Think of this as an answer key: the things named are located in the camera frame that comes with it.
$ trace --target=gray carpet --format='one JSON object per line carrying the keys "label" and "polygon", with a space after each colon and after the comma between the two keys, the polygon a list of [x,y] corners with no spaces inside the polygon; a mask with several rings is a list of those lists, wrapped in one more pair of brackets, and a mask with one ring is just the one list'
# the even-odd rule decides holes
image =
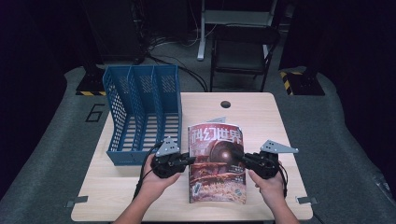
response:
{"label": "gray carpet", "polygon": [[[196,61],[198,43],[161,45],[151,53],[169,63],[178,61],[160,55],[179,59],[208,84],[209,49],[207,44],[203,62]],[[396,206],[374,182],[380,173],[347,130],[334,85],[318,75],[325,96],[288,96],[277,71],[281,52],[282,44],[264,91],[275,96],[290,144],[300,149],[295,157],[306,191],[319,200],[312,205],[314,212],[325,223],[396,223]],[[150,59],[144,63],[155,64]],[[179,75],[181,91],[202,91],[190,75],[181,71]],[[67,91],[52,123],[0,202],[0,223],[74,223],[72,208],[64,205],[78,195],[106,121],[108,103],[105,96],[75,95],[84,76],[82,68],[65,76]],[[102,116],[98,122],[86,122],[93,106]],[[313,217],[305,223],[319,221]]]}

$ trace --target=wooden tabletop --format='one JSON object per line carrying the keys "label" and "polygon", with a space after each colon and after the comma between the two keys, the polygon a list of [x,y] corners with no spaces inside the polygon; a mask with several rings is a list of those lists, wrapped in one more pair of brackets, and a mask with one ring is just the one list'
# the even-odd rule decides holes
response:
{"label": "wooden tabletop", "polygon": [[[220,103],[228,101],[229,108]],[[259,152],[268,139],[289,146],[276,101],[266,92],[182,92],[181,150],[188,151],[187,127],[218,117],[237,124],[244,135],[245,152]],[[85,203],[76,203],[72,212],[75,221],[114,221],[133,198],[140,166],[114,166],[106,151],[113,134],[113,120],[108,116],[93,154],[91,165],[78,196],[88,196]],[[279,154],[289,175],[286,201],[300,220],[313,216],[310,204],[298,204],[296,197],[306,192],[293,154]],[[259,190],[247,175],[247,203],[189,203],[188,169],[147,211],[145,221],[247,221],[274,219]]]}

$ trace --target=hand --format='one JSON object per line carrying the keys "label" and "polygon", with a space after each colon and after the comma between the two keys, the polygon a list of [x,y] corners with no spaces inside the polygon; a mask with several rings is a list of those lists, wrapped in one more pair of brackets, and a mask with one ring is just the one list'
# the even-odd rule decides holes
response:
{"label": "hand", "polygon": [[181,176],[181,173],[176,173],[168,178],[159,178],[152,172],[151,161],[153,158],[154,154],[148,156],[148,160],[144,167],[144,175],[146,175],[146,177],[143,179],[141,190],[137,194],[137,196],[144,195],[146,199],[151,202],[157,200],[163,194],[165,189],[174,184]]}
{"label": "hand", "polygon": [[262,179],[253,170],[249,170],[248,174],[253,182],[256,183],[256,188],[260,188],[260,194],[270,208],[279,203],[285,202],[283,194],[283,179],[280,172],[269,179]]}

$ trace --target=file organizer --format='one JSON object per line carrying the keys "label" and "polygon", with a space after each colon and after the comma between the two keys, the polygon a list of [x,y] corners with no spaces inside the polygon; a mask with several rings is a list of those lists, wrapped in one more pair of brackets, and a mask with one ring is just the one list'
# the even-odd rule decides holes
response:
{"label": "file organizer", "polygon": [[114,132],[114,165],[142,165],[147,151],[170,136],[180,147],[181,99],[176,65],[109,66],[103,76]]}

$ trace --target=magazine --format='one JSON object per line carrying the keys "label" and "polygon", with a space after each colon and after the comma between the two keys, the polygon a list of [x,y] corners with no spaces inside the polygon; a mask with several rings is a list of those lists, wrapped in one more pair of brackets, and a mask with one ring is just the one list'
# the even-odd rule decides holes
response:
{"label": "magazine", "polygon": [[189,127],[190,203],[246,203],[245,166],[234,158],[244,153],[241,129],[208,122]]}

